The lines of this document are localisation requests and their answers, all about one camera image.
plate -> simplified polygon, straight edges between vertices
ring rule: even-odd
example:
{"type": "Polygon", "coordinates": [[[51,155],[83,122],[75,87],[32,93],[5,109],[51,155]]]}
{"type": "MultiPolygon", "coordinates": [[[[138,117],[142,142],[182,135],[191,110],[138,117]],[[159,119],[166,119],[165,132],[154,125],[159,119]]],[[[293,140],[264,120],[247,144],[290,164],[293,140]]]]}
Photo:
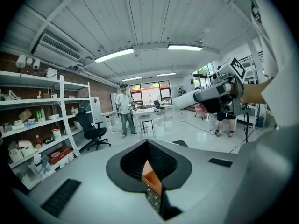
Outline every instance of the plate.
{"type": "Polygon", "coordinates": [[[58,151],[58,152],[55,152],[55,153],[52,153],[51,154],[51,158],[56,158],[57,156],[59,156],[60,155],[60,152],[58,151]]]}

blue bucket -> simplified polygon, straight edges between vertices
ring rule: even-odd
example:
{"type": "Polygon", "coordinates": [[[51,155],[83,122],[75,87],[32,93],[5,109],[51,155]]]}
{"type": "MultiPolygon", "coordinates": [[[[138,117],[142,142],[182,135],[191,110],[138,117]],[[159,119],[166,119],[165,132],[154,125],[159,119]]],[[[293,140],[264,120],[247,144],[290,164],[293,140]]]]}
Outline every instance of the blue bucket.
{"type": "Polygon", "coordinates": [[[257,118],[256,126],[259,127],[259,128],[263,127],[263,117],[260,116],[260,117],[257,118]]]}

black shorts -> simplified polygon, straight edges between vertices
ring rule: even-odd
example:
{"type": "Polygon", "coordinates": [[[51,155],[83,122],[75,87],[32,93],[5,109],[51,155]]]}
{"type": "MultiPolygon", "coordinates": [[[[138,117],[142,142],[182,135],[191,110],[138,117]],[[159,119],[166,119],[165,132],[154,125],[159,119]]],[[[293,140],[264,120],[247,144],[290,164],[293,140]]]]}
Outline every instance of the black shorts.
{"type": "MultiPolygon", "coordinates": [[[[223,121],[225,118],[225,113],[217,113],[217,120],[218,121],[223,121]]],[[[227,114],[226,118],[228,119],[235,119],[235,115],[227,114]]]]}

brick wall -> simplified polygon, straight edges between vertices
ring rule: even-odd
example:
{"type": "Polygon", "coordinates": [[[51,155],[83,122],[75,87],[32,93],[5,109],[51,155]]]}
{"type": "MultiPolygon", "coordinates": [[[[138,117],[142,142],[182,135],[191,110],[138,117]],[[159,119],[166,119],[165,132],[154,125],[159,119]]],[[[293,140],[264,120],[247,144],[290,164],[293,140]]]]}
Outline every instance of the brick wall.
{"type": "MultiPolygon", "coordinates": [[[[10,71],[10,72],[17,72],[17,67],[15,65],[15,62],[17,61],[18,57],[14,55],[10,55],[7,53],[1,53],[0,52],[0,70],[1,71],[10,71]]],[[[28,74],[33,75],[34,70],[32,66],[26,66],[28,69],[28,74]]],[[[47,66],[44,64],[41,64],[40,69],[37,72],[38,76],[42,76],[45,72],[45,69],[47,69],[47,66]]],[[[22,69],[21,73],[26,73],[25,68],[22,69]]],[[[111,104],[111,93],[116,93],[116,89],[114,87],[110,87],[105,84],[101,84],[99,82],[96,82],[94,80],[81,77],[79,75],[73,74],[71,72],[67,72],[65,70],[59,70],[58,71],[58,79],[60,75],[64,76],[65,81],[79,83],[79,84],[87,84],[90,82],[91,87],[91,96],[99,97],[100,98],[100,106],[101,106],[101,112],[107,112],[112,111],[112,104],[111,104]]],[[[1,92],[3,94],[8,94],[8,90],[11,89],[17,96],[20,96],[22,99],[34,99],[37,97],[38,92],[42,91],[43,93],[48,93],[47,89],[40,89],[40,88],[20,88],[20,87],[1,87],[1,92]]],[[[78,93],[76,91],[65,91],[65,96],[75,96],[78,97],[78,93]]],[[[79,97],[88,97],[88,89],[84,88],[79,91],[79,97]]],[[[71,114],[71,107],[78,108],[78,103],[73,104],[66,104],[66,113],[67,115],[71,114]]],[[[18,109],[12,109],[12,110],[4,110],[0,111],[0,125],[4,125],[4,123],[13,124],[13,121],[18,120],[18,116],[25,110],[26,108],[18,108],[18,109]]],[[[30,112],[32,113],[31,118],[36,118],[36,111],[40,110],[40,106],[36,107],[29,107],[30,112]]],[[[46,117],[49,115],[52,115],[52,107],[50,105],[43,106],[43,110],[45,111],[46,117]]],[[[57,112],[61,114],[61,109],[57,105],[57,112]]],[[[74,121],[76,118],[68,119],[69,125],[74,126],[74,121]]],[[[64,130],[64,124],[62,121],[59,122],[61,130],[64,130]]],[[[25,132],[18,133],[16,135],[8,136],[4,138],[5,143],[9,144],[12,141],[18,141],[18,140],[30,140],[33,144],[36,143],[35,136],[38,134],[41,139],[48,138],[52,136],[52,129],[55,127],[55,123],[42,126],[39,128],[35,128],[32,130],[28,130],[25,132]]]]}

pink chair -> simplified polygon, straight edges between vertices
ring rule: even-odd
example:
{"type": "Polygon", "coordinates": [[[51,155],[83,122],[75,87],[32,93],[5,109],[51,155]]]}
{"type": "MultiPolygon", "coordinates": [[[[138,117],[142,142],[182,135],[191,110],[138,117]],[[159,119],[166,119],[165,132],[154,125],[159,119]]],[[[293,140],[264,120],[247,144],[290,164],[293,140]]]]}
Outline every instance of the pink chair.
{"type": "Polygon", "coordinates": [[[196,117],[197,114],[201,114],[201,120],[204,120],[202,115],[205,115],[205,113],[208,113],[208,111],[206,110],[204,105],[203,104],[195,104],[194,108],[196,111],[196,114],[194,117],[196,117]]]}

